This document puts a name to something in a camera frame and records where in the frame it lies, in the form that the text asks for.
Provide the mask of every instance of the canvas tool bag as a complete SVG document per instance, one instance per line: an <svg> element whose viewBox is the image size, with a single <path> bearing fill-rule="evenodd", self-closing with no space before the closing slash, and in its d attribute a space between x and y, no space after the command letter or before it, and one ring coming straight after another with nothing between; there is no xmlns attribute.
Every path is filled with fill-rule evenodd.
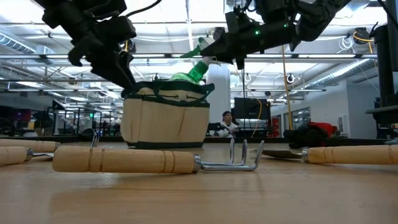
<svg viewBox="0 0 398 224"><path fill-rule="evenodd" d="M121 134L129 147L202 147L214 84L186 81L138 82L125 91Z"/></svg>

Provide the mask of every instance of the man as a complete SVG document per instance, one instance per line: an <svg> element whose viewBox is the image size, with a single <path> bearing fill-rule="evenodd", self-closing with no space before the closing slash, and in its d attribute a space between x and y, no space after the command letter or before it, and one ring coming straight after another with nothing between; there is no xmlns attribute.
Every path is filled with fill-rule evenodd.
<svg viewBox="0 0 398 224"><path fill-rule="evenodd" d="M229 111L223 113L223 122L221 122L221 125L224 127L224 130L218 131L218 135L221 138L233 138L239 131L238 125L232 122L232 114Z"/></svg>

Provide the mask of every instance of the wooden handle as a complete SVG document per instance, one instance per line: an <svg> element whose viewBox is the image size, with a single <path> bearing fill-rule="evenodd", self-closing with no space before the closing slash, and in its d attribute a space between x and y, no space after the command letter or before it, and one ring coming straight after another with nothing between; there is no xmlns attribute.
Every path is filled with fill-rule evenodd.
<svg viewBox="0 0 398 224"><path fill-rule="evenodd" d="M314 164L398 164L398 146L316 147L308 150Z"/></svg>
<svg viewBox="0 0 398 224"><path fill-rule="evenodd" d="M105 149L61 146L52 167L57 172L179 173L190 174L195 161L190 152Z"/></svg>
<svg viewBox="0 0 398 224"><path fill-rule="evenodd" d="M20 164L27 159L25 147L0 147L0 166Z"/></svg>
<svg viewBox="0 0 398 224"><path fill-rule="evenodd" d="M21 146L28 147L34 152L54 152L59 143L52 141L31 141L31 140L15 140L0 139L0 147Z"/></svg>

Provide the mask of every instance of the green spray bottle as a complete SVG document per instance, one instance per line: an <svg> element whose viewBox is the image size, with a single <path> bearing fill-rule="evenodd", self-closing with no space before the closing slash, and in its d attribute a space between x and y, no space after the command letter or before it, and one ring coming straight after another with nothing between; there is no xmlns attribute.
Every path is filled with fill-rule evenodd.
<svg viewBox="0 0 398 224"><path fill-rule="evenodd" d="M200 37L199 45L192 51L182 55L181 58L190 58L190 57L199 55L200 50L206 48L207 46L209 46L208 42L204 38ZM188 73L178 72L178 73L174 74L170 78L169 81L183 80L183 81L188 81L188 82L198 85L200 80L203 78L203 76L207 72L207 70L209 68L209 64L211 64L211 63L216 63L219 65L218 62L215 62L213 60L213 57L204 57Z"/></svg>

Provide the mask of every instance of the desk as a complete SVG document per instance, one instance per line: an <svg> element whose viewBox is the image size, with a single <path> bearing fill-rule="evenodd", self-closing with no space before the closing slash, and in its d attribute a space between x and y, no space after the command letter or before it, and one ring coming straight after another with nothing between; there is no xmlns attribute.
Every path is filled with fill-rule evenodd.
<svg viewBox="0 0 398 224"><path fill-rule="evenodd" d="M250 144L249 150L256 147ZM188 151L208 161L229 157L228 144ZM254 155L249 151L249 162ZM263 157L254 172L63 174L38 157L0 167L0 223L395 224L397 189L396 166L327 166Z"/></svg>

